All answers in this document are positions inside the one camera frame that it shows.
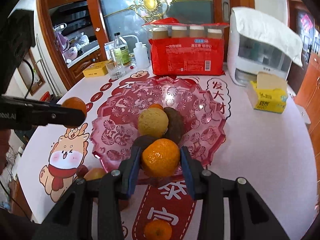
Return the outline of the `person left hand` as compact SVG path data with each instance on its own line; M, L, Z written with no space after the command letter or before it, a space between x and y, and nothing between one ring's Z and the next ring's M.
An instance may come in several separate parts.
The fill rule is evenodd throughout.
M4 168L7 165L7 152L10 148L9 139L11 136L11 130L0 130L0 174L2 174Z

